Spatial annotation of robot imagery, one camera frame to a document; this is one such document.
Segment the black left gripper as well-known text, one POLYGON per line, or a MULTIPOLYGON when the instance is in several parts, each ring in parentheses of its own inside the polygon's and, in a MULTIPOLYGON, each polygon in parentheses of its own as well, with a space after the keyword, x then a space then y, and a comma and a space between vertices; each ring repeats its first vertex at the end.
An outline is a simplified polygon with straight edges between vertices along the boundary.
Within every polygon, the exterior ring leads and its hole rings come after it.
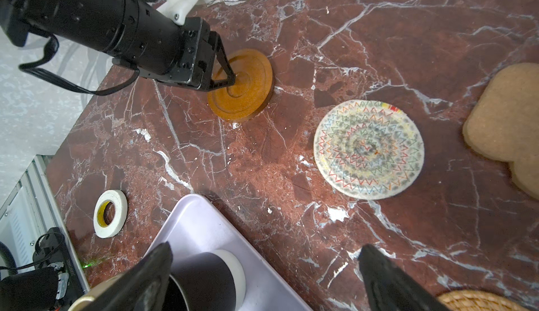
POLYGON ((179 48, 176 57, 165 74, 156 74, 140 68, 139 77, 152 79, 167 86, 210 92, 233 86, 234 73, 220 35, 211 31, 209 24, 200 17, 188 17, 180 27, 179 48), (212 79, 214 61, 217 59, 225 79, 212 79))

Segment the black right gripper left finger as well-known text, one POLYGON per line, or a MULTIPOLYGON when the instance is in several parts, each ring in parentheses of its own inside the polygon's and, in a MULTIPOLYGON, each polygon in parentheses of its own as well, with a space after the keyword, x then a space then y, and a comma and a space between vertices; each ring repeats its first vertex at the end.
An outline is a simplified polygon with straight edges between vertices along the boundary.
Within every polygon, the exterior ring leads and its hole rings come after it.
POLYGON ((164 305, 173 254, 164 242, 123 274, 85 310, 161 310, 164 305))

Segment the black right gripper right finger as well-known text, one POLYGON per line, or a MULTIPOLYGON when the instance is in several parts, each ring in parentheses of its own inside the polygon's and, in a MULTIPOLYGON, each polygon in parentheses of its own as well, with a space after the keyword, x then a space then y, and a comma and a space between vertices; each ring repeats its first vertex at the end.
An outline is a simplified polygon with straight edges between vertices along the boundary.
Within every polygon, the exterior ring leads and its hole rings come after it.
POLYGON ((372 244, 362 246, 358 261, 370 309, 449 310, 372 244))

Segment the small round wooden coaster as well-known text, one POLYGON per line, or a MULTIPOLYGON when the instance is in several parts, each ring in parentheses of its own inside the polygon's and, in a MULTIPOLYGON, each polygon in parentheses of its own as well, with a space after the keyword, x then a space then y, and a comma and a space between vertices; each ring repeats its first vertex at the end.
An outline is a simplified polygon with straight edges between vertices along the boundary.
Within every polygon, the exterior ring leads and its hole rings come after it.
POLYGON ((235 51, 228 56, 228 61, 236 74, 235 84, 209 92, 209 107, 226 121, 247 121, 260 113, 272 97, 272 66, 269 59, 255 49, 235 51))

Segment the black mug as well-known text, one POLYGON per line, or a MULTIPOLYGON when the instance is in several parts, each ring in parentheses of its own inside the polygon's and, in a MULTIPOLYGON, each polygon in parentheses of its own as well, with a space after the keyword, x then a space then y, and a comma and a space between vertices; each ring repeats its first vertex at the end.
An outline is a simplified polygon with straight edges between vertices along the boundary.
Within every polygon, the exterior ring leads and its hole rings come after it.
POLYGON ((218 249, 173 263, 163 310, 230 310, 244 304, 246 276, 238 258, 218 249))

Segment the woven rattan round coaster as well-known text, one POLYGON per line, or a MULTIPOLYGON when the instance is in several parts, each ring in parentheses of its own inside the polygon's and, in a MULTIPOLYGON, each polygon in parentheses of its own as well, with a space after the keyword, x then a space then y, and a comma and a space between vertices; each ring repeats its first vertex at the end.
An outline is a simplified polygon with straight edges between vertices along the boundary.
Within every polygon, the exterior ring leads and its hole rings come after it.
POLYGON ((529 311, 502 296, 485 291, 458 290, 439 295, 437 299, 455 311, 529 311))

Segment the colourful woven round coaster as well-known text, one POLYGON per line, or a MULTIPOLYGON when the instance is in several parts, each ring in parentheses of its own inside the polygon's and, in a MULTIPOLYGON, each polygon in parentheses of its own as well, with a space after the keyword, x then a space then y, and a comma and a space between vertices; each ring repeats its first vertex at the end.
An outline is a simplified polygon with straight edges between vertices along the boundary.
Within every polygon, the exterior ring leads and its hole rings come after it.
POLYGON ((425 146, 418 127, 394 105, 348 100, 319 123, 314 160, 335 190, 360 200, 394 197, 422 171, 425 146))

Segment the cork flower-shaped coaster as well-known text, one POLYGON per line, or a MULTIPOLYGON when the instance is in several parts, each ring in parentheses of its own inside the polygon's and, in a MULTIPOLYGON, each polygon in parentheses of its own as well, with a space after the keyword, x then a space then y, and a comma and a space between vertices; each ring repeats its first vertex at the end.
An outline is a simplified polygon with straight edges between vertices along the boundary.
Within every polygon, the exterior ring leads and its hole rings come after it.
POLYGON ((519 63, 489 82, 463 126, 465 142, 509 165, 513 183, 538 198, 538 64, 519 63))

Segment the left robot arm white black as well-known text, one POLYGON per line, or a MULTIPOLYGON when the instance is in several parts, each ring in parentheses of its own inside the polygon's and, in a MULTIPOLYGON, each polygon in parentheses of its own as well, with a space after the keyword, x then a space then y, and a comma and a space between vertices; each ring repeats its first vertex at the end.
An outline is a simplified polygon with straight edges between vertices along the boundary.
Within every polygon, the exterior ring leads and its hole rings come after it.
POLYGON ((220 35, 193 7, 213 0, 1 0, 1 29, 24 47, 28 36, 46 39, 40 60, 20 66, 38 79, 75 93, 86 89, 45 69, 59 38, 109 55, 138 78, 209 92, 232 86, 236 76, 220 35))

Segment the beige mug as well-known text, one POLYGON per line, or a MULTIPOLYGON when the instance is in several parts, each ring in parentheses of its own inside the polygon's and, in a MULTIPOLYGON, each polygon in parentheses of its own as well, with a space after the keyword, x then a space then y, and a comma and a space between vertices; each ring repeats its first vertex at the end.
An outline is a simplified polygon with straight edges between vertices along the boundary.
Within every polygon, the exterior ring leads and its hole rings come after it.
POLYGON ((94 288, 92 288, 87 294, 78 298, 68 309, 69 311, 82 311, 85 307, 94 302, 100 295, 102 295, 107 289, 109 289, 117 280, 119 280, 123 274, 118 274, 106 281, 101 282, 94 288))

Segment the lilac plastic tray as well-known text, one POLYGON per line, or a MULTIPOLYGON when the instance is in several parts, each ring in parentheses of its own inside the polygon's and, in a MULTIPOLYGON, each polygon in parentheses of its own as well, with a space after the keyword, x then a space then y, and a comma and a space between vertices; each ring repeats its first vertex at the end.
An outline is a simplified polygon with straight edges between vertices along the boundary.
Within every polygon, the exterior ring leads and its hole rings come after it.
POLYGON ((205 197, 188 194, 150 245, 173 261, 164 310, 309 310, 304 300, 205 197))

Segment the white tape roll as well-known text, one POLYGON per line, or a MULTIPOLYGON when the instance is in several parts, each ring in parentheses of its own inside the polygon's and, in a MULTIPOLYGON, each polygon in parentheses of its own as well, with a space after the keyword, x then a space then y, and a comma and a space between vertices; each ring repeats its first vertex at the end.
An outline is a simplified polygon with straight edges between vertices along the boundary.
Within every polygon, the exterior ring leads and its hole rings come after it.
POLYGON ((97 237, 108 239, 119 234, 128 213, 128 202, 121 190, 107 190, 99 196, 93 214, 97 237))

